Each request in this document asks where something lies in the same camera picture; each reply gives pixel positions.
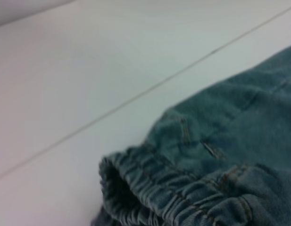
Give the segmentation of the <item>blue denim shorts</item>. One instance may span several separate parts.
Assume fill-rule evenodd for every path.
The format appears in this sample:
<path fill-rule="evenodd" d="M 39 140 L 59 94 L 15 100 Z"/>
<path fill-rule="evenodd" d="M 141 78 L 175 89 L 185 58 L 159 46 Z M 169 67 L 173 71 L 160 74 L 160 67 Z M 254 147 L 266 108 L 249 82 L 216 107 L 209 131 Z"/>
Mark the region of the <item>blue denim shorts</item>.
<path fill-rule="evenodd" d="M 291 226 L 291 47 L 104 157 L 91 226 Z"/>

